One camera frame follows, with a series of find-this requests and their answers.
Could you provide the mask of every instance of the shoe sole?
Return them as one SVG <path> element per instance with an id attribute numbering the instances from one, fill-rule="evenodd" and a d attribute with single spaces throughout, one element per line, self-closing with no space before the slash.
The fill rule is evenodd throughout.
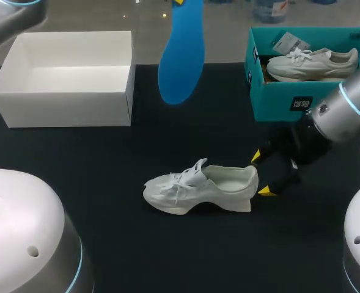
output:
<path id="1" fill-rule="evenodd" d="M 201 203 L 213 203 L 213 204 L 219 206 L 220 208 L 225 209 L 226 211 L 230 211 L 230 212 L 250 212 L 251 211 L 251 201 L 250 200 L 233 201 L 231 203 L 228 203 L 228 202 L 218 203 L 218 202 L 214 202 L 214 201 L 203 201 L 201 203 L 195 204 L 194 206 L 190 206 L 188 208 L 168 208 L 168 207 L 164 207 L 164 206 L 157 206 L 157 205 L 149 202 L 148 200 L 146 200 L 146 202 L 148 202 L 149 205 L 152 206 L 153 208 L 159 209 L 162 212 L 166 212 L 168 214 L 173 214 L 173 215 L 185 215 L 192 208 L 194 208 L 195 206 L 197 206 L 198 204 L 201 204 Z"/>
<path id="2" fill-rule="evenodd" d="M 275 78 L 278 81 L 344 81 L 345 78 L 320 78 L 320 79 L 300 79 L 300 78 L 285 78 L 283 76 L 278 76 L 272 73 L 269 73 L 270 76 Z"/>

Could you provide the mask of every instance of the reflective floor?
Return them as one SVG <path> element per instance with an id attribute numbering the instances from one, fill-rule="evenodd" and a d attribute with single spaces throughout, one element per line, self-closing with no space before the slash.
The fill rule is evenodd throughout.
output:
<path id="1" fill-rule="evenodd" d="M 171 33 L 170 0 L 48 0 L 48 21 L 34 31 L 133 31 L 139 64 L 157 64 Z M 360 26 L 360 0 L 331 5 L 290 1 L 280 26 Z M 205 0 L 206 63 L 243 62 L 251 26 L 267 25 L 252 17 L 251 4 L 209 4 Z M 0 64 L 12 41 L 0 48 Z"/>

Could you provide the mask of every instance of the white sneaker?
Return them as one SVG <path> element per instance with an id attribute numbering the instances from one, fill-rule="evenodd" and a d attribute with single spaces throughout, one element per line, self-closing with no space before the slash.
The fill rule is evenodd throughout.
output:
<path id="1" fill-rule="evenodd" d="M 250 212 L 259 177 L 253 166 L 231 168 L 208 166 L 207 159 L 182 173 L 150 180 L 143 192 L 145 200 L 161 211 L 183 215 L 199 203 L 210 202 L 234 212 Z"/>
<path id="2" fill-rule="evenodd" d="M 337 53 L 326 48 L 314 52 L 296 48 L 270 59 L 266 70 L 278 81 L 342 81 L 356 71 L 358 62 L 356 49 Z"/>

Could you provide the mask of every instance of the teal shoe box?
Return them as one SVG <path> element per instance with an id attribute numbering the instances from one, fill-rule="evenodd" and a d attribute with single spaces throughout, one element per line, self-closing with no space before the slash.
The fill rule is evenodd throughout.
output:
<path id="1" fill-rule="evenodd" d="M 310 50 L 328 48 L 349 52 L 356 48 L 360 68 L 360 27 L 252 27 L 246 51 L 246 80 L 257 121 L 297 121 L 339 86 L 336 81 L 270 82 L 260 59 L 281 56 L 274 45 L 289 32 L 310 44 Z"/>

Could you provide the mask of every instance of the black table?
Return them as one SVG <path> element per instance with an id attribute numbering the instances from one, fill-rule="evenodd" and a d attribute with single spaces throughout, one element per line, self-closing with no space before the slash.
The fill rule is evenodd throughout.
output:
<path id="1" fill-rule="evenodd" d="M 138 66 L 131 128 L 8 129 L 0 168 L 46 181 L 60 196 L 104 292 L 340 292 L 343 220 L 360 188 L 360 137 L 303 170 L 252 212 L 202 204 L 152 209 L 143 184 L 198 159 L 247 166 L 268 125 L 253 120 L 243 64 L 206 65 L 180 106 L 160 98 L 157 66 Z M 279 176 L 271 159 L 260 185 Z"/>

